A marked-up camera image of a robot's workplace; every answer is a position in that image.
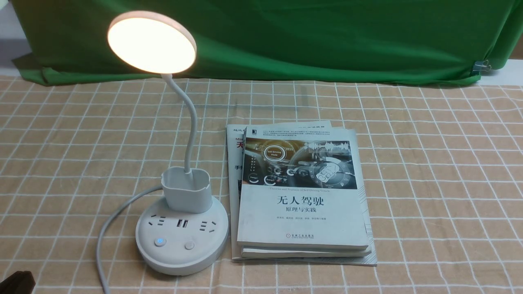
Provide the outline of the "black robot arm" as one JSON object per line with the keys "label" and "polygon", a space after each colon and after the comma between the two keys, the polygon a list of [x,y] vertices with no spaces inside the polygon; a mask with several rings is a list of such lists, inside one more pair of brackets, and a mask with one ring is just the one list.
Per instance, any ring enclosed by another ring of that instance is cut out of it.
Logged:
{"label": "black robot arm", "polygon": [[16,271],[0,283],[0,293],[32,294],[35,285],[31,271]]}

